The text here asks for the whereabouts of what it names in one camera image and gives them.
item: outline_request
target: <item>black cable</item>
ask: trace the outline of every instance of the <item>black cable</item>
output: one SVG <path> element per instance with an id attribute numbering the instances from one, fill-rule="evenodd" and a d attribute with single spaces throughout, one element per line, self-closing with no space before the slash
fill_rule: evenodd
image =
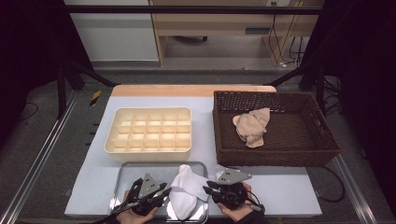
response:
<path id="1" fill-rule="evenodd" d="M 300 55 L 302 54 L 302 52 L 301 52 L 301 48 L 302 48 L 302 46 L 303 46 L 303 43 L 304 43 L 304 38 L 301 36 L 300 37 L 300 47 L 298 48 L 298 54 L 297 54 L 297 62 L 298 62 L 298 64 L 297 64 L 297 67 L 300 67 L 300 63 L 301 63 L 301 61 L 303 60 L 301 57 L 300 57 Z"/>
<path id="2" fill-rule="evenodd" d="M 293 45 L 294 45 L 294 41 L 295 41 L 296 37 L 294 36 L 293 39 L 291 40 L 291 44 L 290 44 L 290 48 L 289 48 L 289 56 L 292 59 L 295 59 L 291 56 L 291 54 L 305 54 L 305 51 L 301 51 L 301 48 L 304 45 L 304 38 L 301 36 L 300 37 L 300 46 L 299 46 L 299 50 L 298 51 L 293 51 Z"/>
<path id="3" fill-rule="evenodd" d="M 326 98 L 324 99 L 324 102 L 327 103 L 327 100 L 329 100 L 329 99 L 332 98 L 332 97 L 335 97 L 335 98 L 338 99 L 338 94 L 333 94 L 333 95 L 330 95 L 330 96 L 326 97 Z"/>
<path id="4" fill-rule="evenodd" d="M 327 85 L 327 87 L 334 92 L 339 92 L 340 88 L 336 85 L 334 85 L 332 82 L 330 82 L 327 78 L 324 79 L 324 83 Z"/>
<path id="5" fill-rule="evenodd" d="M 276 35 L 275 22 L 276 22 L 276 14 L 274 14 L 273 24 L 272 24 L 272 27 L 271 27 L 271 30 L 270 30 L 270 34 L 268 35 L 268 45 L 270 46 L 270 50 L 272 51 L 272 53 L 273 53 L 273 55 L 274 55 L 276 64 L 279 64 L 279 62 L 278 62 L 277 58 L 275 57 L 274 50 L 273 50 L 273 48 L 272 48 L 272 46 L 271 46 L 271 34 L 272 34 L 273 31 L 274 31 L 274 35 L 275 35 L 275 40 L 276 40 L 276 44 L 277 44 L 277 49 L 279 50 L 279 56 L 280 56 L 280 58 L 285 62 L 285 64 L 293 63 L 293 62 L 291 62 L 291 61 L 285 60 L 285 59 L 283 58 L 283 56 L 282 56 L 282 51 L 280 50 L 279 40 L 277 39 L 277 35 Z"/>
<path id="6" fill-rule="evenodd" d="M 324 81 L 323 87 L 324 87 L 326 90 L 328 90 L 328 91 L 332 91 L 332 92 L 336 92 L 336 93 L 339 93 L 339 92 L 340 92 L 340 90 L 337 90 L 334 86 L 329 85 L 326 81 Z"/>
<path id="7" fill-rule="evenodd" d="M 37 110 L 38 110 L 38 105 L 37 105 L 37 104 L 29 103 L 29 102 L 26 103 L 26 104 L 27 104 L 27 105 L 34 105 L 34 106 L 35 106 L 35 111 L 34 111 L 31 115 L 29 115 L 28 117 L 20 119 L 20 121 L 31 118 L 31 117 L 37 112 Z"/>
<path id="8" fill-rule="evenodd" d="M 258 198 L 253 192 L 251 192 L 250 190 L 247 190 L 247 192 L 254 196 L 254 198 L 255 198 L 256 201 L 257 201 L 257 204 L 260 204 L 259 198 Z M 252 201 L 251 199 L 249 199 L 249 198 L 247 198 L 247 200 L 250 201 L 250 202 L 253 203 L 253 204 L 256 203 L 256 202 L 253 202 L 253 201 Z"/>
<path id="9" fill-rule="evenodd" d="M 340 103 L 335 103 L 334 105 L 329 106 L 328 108 L 326 108 L 326 115 L 330 115 L 332 113 L 334 113 L 334 111 L 332 111 L 331 113 L 329 113 L 329 111 L 331 111 L 333 108 L 337 107 L 337 106 L 341 106 Z"/>
<path id="10" fill-rule="evenodd" d="M 334 200 L 334 199 L 325 198 L 325 197 L 323 197 L 323 196 L 321 196 L 321 195 L 319 195 L 318 198 L 320 198 L 321 200 L 323 200 L 323 201 L 325 201 L 325 202 L 328 202 L 328 203 L 339 203 L 339 202 L 341 202 L 341 201 L 345 198 L 345 196 L 346 196 L 346 187 L 345 187 L 345 185 L 344 185 L 343 180 L 342 180 L 341 177 L 340 177 L 338 174 L 336 174 L 332 169 L 330 169 L 330 168 L 328 168 L 328 167 L 326 167 L 326 166 L 322 166 L 322 168 L 325 169 L 325 170 L 327 170 L 328 172 L 330 172 L 332 175 L 334 175 L 334 176 L 338 179 L 338 181 L 339 181 L 340 184 L 341 184 L 342 192 L 341 192 L 341 196 L 340 196 L 338 199 L 335 199 L 335 200 Z"/>

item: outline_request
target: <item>towel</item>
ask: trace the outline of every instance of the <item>towel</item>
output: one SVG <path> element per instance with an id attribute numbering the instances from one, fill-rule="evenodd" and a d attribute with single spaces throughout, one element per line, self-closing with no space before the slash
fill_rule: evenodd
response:
<path id="1" fill-rule="evenodd" d="M 185 220 L 194 210 L 197 199 L 207 202 L 208 195 L 202 186 L 207 186 L 207 178 L 195 174 L 189 165 L 182 164 L 172 182 L 169 194 L 172 207 L 179 220 Z"/>
<path id="2" fill-rule="evenodd" d="M 270 119 L 270 108 L 252 110 L 239 116 L 233 117 L 233 125 L 236 132 L 246 146 L 250 148 L 264 145 L 262 135 L 267 132 L 265 127 Z"/>

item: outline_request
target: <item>white table surface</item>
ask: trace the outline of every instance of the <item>white table surface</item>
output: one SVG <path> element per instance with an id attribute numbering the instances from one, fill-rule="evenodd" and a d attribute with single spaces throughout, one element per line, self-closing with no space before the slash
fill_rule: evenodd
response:
<path id="1" fill-rule="evenodd" d="M 122 163 L 105 152 L 113 117 L 122 107 L 186 106 L 191 109 L 192 146 L 189 161 L 203 162 L 209 179 L 215 180 L 217 166 L 212 119 L 213 97 L 111 96 L 87 157 L 79 171 L 65 214 L 72 217 L 108 215 Z M 318 199 L 305 168 L 240 167 L 253 175 L 246 182 L 265 205 L 267 216 L 312 217 L 321 215 Z M 223 217 L 209 199 L 209 217 Z"/>

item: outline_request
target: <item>beige cloth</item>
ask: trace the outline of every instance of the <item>beige cloth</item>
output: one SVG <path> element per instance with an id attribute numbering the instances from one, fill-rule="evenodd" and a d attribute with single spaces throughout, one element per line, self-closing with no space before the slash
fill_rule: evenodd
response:
<path id="1" fill-rule="evenodd" d="M 236 132 L 246 146 L 250 148 L 264 145 L 262 135 L 267 132 L 265 127 L 270 120 L 270 108 L 252 110 L 239 116 L 233 117 L 233 125 Z"/>

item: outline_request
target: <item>white cloth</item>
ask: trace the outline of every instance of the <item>white cloth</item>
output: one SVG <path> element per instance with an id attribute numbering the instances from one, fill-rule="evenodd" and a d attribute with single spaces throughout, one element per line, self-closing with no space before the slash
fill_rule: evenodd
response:
<path id="1" fill-rule="evenodd" d="M 197 199 L 207 202 L 208 195 L 203 186 L 207 186 L 208 179 L 195 174 L 189 165 L 183 164 L 178 168 L 178 175 L 172 182 L 169 194 L 172 207 L 178 219 L 184 220 L 194 210 Z"/>

